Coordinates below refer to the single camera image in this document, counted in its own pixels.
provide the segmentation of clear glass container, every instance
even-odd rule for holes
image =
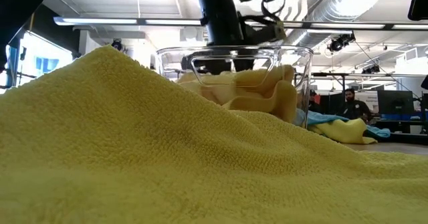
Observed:
[[[230,73],[260,70],[254,75],[254,81],[234,82],[240,89],[250,92],[265,86],[267,81],[277,82],[278,69],[287,70],[280,78],[291,82],[298,94],[296,117],[292,122],[306,128],[312,56],[311,49],[281,45],[170,47],[157,51],[156,70],[176,82],[190,76],[202,86],[227,85],[225,76]]]

